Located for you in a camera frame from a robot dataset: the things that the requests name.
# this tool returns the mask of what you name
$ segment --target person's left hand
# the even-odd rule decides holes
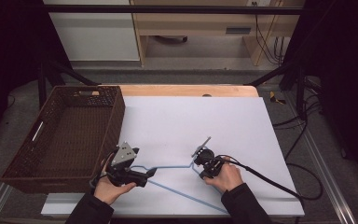
[[[95,188],[94,196],[104,203],[112,204],[117,198],[136,187],[135,183],[130,183],[121,187],[113,185],[107,176],[102,177]]]

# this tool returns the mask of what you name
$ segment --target human hand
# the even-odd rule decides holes
[[[120,195],[129,192],[134,187],[136,187],[135,183],[117,187],[110,182],[107,176],[104,176],[98,181],[94,196],[102,202],[110,205],[115,202]]]
[[[231,191],[240,184],[243,184],[240,169],[228,162],[223,164],[218,176],[212,179],[205,176],[204,181],[207,185],[217,187],[221,192],[225,192],[226,190]]]

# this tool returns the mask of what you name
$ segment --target gray floor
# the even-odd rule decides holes
[[[78,72],[92,80],[103,83],[243,84],[265,75],[268,70],[274,67],[274,65],[267,63],[257,68],[249,65],[250,59],[241,50],[244,45],[240,38],[226,40],[222,38],[190,37],[185,44],[165,43],[152,39],[150,44],[154,47],[150,48],[153,50],[148,51],[148,63],[144,68],[139,68],[136,65],[133,67],[132,65],[123,67],[104,65],[103,68],[80,66]],[[65,76],[65,79],[74,83],[67,76]],[[259,94],[265,99],[272,123],[287,120],[294,116],[289,105],[272,103],[269,100],[269,88],[277,80],[279,80],[278,77],[269,81],[269,85],[259,88]],[[278,99],[284,99],[284,94],[278,91],[275,91],[275,93]],[[14,104],[6,111],[0,124],[0,175],[21,146],[24,136],[28,133],[29,127],[37,116],[36,82],[31,82],[14,90],[9,96],[9,101],[12,102],[13,99],[15,99]],[[318,111],[310,115],[308,129],[358,223],[358,165],[355,161],[341,158],[337,140],[332,135],[325,117]],[[285,154],[298,137],[299,128],[276,130],[276,134],[282,153]],[[301,164],[316,172],[303,139],[297,144],[289,161]],[[299,192],[307,196],[317,193],[318,186],[313,177],[296,168],[289,168],[289,170]],[[1,212],[0,222],[5,223],[5,220],[7,220],[5,218],[43,218],[50,220],[50,217],[41,217],[40,215],[45,199],[46,195],[26,195],[13,189]],[[318,201],[306,201],[305,212],[306,215],[301,218],[301,223],[340,223],[326,193]],[[280,221],[293,222],[290,218],[280,218]]]

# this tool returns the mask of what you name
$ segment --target floor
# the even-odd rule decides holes
[[[253,67],[249,55],[243,50],[244,47],[241,38],[234,37],[190,36],[186,43],[152,38],[144,67],[140,67],[139,64],[114,67],[111,64],[103,66],[80,64],[76,71],[102,83],[241,85],[265,75],[276,67],[266,60],[260,66]],[[68,76],[64,78],[67,82],[75,83]],[[289,104],[293,101],[294,94],[292,91],[279,91],[276,86],[279,79],[280,77],[275,77],[258,88],[259,95],[265,100],[272,123],[282,122],[295,116]],[[286,104],[271,102],[270,91],[274,91],[276,99],[285,100]],[[306,97],[312,94],[306,91]],[[37,116],[37,99],[36,82],[19,87],[9,95],[9,106],[0,124],[0,175],[5,171]],[[317,101],[317,97],[311,97],[308,105]],[[339,219],[332,203],[335,198],[325,190],[319,200],[306,201],[306,215],[300,219],[300,223],[358,223],[358,166],[355,161],[341,158],[339,144],[325,120],[323,110],[316,106],[310,112],[307,131],[336,180],[355,222]],[[304,127],[304,124],[299,124],[301,121],[296,120],[276,129],[283,155],[289,151],[298,138],[301,127]],[[299,139],[287,161],[301,164],[319,176],[317,164],[312,160],[305,136]],[[312,175],[294,166],[290,166],[289,170],[297,190],[302,195],[313,197],[318,194],[319,187]],[[42,218],[46,223],[62,223],[61,220],[57,221],[51,217],[41,217],[40,210],[45,199],[46,195],[26,195],[13,189],[0,213],[0,223],[40,223],[40,220],[34,221],[37,218]],[[275,217],[275,219],[282,223],[294,222],[292,218]]]

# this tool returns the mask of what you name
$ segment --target cabinet door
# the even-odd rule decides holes
[[[44,0],[45,4],[128,5],[128,0]],[[139,61],[130,13],[50,13],[70,61]]]

